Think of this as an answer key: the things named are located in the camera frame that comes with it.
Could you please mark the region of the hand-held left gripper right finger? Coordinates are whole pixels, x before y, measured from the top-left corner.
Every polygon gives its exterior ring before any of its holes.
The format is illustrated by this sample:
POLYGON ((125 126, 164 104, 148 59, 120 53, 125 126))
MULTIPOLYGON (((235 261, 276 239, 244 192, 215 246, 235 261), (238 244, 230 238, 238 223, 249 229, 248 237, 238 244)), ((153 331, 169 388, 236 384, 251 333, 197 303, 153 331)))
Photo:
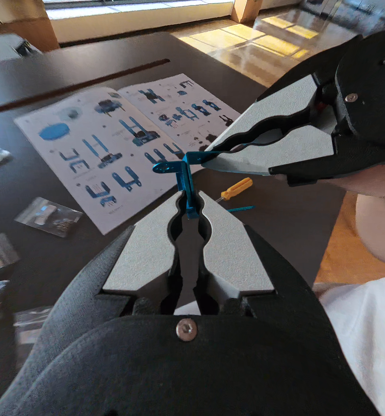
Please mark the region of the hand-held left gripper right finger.
POLYGON ((201 218, 210 228, 202 252, 208 275, 206 292, 213 299, 272 293, 274 286, 244 223, 204 192, 199 191, 198 196, 202 200, 201 218))

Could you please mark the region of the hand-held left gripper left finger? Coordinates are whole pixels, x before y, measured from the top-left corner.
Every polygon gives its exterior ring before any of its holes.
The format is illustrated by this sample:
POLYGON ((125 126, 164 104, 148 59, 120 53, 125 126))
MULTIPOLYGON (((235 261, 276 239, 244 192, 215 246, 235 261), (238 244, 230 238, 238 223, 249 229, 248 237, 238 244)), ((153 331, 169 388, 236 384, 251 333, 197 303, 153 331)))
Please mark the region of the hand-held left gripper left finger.
POLYGON ((107 294, 169 295, 176 248, 169 226, 179 215, 178 191, 134 225, 102 290, 107 294))

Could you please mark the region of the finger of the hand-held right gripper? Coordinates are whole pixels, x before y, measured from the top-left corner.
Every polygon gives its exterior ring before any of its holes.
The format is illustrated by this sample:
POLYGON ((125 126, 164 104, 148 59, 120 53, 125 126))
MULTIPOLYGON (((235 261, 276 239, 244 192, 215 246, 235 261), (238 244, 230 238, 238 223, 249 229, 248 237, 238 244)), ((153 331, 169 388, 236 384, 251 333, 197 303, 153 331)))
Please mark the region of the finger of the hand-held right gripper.
POLYGON ((220 172, 268 176, 269 169, 334 155, 330 134, 314 126, 291 130, 272 143, 250 143, 242 150, 222 152, 202 164, 220 172))
POLYGON ((207 148, 207 151, 232 151, 249 145, 261 135, 279 129, 287 133, 311 120, 318 86, 313 75, 258 99, 207 148))

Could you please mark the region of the blue short U bracket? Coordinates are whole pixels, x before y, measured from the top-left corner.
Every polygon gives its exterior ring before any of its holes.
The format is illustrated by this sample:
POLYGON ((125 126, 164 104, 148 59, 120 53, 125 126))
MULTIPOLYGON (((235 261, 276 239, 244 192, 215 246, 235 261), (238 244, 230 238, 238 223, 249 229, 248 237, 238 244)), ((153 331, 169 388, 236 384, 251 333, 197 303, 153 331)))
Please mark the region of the blue short U bracket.
POLYGON ((190 165, 202 165, 220 153, 220 151, 190 151, 185 154, 182 160, 163 161, 155 164, 152 171, 157 174, 182 173, 183 170, 188 170, 190 165))

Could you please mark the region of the person's right forearm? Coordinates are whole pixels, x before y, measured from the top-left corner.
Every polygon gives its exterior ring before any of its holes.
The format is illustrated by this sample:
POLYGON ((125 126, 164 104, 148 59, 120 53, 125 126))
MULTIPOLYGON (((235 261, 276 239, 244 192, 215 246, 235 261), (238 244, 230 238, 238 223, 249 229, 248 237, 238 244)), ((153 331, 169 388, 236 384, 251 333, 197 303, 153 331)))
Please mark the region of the person's right forearm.
POLYGON ((358 195, 356 228, 367 250, 385 263, 385 197, 358 195))

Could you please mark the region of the dark grey desk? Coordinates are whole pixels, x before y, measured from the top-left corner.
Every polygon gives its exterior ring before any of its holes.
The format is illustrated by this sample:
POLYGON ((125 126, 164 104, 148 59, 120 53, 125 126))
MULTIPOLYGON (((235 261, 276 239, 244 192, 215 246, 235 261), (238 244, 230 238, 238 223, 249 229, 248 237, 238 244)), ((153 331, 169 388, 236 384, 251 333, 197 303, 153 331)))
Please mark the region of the dark grey desk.
MULTIPOLYGON (((0 233, 20 256, 0 275, 9 280, 0 320, 0 397, 16 376, 13 314, 54 305, 66 287, 125 229, 173 195, 176 187, 103 236, 84 216, 67 238, 14 221, 35 197, 81 207, 35 151, 13 120, 55 103, 77 89, 120 89, 184 73, 242 113, 268 87, 164 33, 57 49, 23 60, 0 62, 0 148, 13 159, 0 166, 0 233)), ((325 184, 289 188, 270 176, 252 175, 253 190, 228 207, 254 205, 237 217, 268 241, 312 286, 344 192, 325 184)))

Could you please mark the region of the person's right hand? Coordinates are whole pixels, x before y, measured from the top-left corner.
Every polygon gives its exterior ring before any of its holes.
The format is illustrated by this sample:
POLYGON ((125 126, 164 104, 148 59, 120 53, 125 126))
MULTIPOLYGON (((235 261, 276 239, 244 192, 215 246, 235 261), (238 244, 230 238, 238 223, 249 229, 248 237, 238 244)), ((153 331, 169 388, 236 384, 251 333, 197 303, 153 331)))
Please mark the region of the person's right hand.
POLYGON ((320 179, 318 184, 330 184, 359 195, 385 199, 385 164, 335 179, 320 179))

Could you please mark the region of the white foam sheet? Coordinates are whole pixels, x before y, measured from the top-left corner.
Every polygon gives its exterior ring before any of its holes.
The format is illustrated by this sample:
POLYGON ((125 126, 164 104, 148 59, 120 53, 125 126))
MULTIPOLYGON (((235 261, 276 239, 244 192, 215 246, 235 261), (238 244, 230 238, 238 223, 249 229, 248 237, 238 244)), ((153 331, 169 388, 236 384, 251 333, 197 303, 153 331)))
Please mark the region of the white foam sheet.
POLYGON ((200 316, 201 312, 197 301, 190 302, 175 309, 174 315, 195 315, 200 316))

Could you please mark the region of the assembly instruction booklet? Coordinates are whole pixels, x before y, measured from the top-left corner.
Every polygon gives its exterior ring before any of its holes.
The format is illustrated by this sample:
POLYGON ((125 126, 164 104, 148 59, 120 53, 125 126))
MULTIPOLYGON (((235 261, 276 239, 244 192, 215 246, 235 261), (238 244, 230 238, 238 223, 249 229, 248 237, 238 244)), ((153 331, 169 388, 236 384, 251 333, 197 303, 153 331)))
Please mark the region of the assembly instruction booklet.
POLYGON ((106 235, 176 185, 155 164, 204 151, 239 115, 179 74, 90 88, 14 123, 106 235))

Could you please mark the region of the nearly empty labelled zip bag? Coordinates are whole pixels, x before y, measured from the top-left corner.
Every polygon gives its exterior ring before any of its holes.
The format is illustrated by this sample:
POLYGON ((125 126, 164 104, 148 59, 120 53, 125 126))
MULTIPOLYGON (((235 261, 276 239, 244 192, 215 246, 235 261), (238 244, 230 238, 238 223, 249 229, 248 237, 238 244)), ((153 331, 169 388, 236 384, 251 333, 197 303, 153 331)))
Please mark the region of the nearly empty labelled zip bag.
POLYGON ((13 314, 16 371, 22 368, 53 306, 38 307, 13 314))

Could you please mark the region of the person in white shirt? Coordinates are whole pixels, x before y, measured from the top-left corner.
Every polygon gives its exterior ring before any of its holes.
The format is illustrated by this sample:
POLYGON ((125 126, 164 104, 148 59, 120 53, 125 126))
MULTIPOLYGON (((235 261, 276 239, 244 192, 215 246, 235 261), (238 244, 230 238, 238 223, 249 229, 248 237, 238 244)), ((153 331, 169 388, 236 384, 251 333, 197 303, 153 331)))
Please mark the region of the person in white shirt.
POLYGON ((315 283, 346 360, 385 415, 385 278, 365 284, 315 283))

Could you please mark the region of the glossy white table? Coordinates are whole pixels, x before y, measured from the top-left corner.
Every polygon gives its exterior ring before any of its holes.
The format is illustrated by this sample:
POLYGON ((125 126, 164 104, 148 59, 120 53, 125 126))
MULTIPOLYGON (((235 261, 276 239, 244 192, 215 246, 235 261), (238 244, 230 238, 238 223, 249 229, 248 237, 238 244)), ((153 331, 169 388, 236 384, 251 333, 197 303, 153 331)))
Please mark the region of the glossy white table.
POLYGON ((26 39, 10 33, 0 34, 0 62, 25 58, 34 54, 42 54, 26 39))

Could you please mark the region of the cardboard box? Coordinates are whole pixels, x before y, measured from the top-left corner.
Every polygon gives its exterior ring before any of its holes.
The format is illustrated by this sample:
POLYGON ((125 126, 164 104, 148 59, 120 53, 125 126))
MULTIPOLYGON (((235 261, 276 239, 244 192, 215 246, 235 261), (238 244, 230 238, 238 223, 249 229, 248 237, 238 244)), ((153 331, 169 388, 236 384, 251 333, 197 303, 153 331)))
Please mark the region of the cardboard box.
POLYGON ((42 0, 0 0, 0 34, 16 34, 42 52, 60 48, 42 0))

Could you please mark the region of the yellow-handled screwdriver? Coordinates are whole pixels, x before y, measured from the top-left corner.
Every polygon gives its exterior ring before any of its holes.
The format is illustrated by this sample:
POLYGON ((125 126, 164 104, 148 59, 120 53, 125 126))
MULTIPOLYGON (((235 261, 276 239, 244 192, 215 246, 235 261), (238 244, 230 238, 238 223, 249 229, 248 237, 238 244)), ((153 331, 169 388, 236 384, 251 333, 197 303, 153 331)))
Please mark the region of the yellow-handled screwdriver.
POLYGON ((252 185, 253 185, 253 181, 251 178, 242 179, 241 181, 229 187, 227 190, 221 192, 221 195, 216 200, 216 203, 219 203, 222 201, 228 201, 234 198, 235 196, 241 194, 242 192, 250 188, 252 185))

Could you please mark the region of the wooden wall column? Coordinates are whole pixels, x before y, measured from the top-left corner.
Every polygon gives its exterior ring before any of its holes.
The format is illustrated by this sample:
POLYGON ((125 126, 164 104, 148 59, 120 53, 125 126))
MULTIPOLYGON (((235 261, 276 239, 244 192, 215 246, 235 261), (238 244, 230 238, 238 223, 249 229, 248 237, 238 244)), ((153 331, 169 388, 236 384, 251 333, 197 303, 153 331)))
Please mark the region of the wooden wall column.
POLYGON ((239 24, 254 23, 262 4, 262 0, 235 0, 230 19, 239 24))

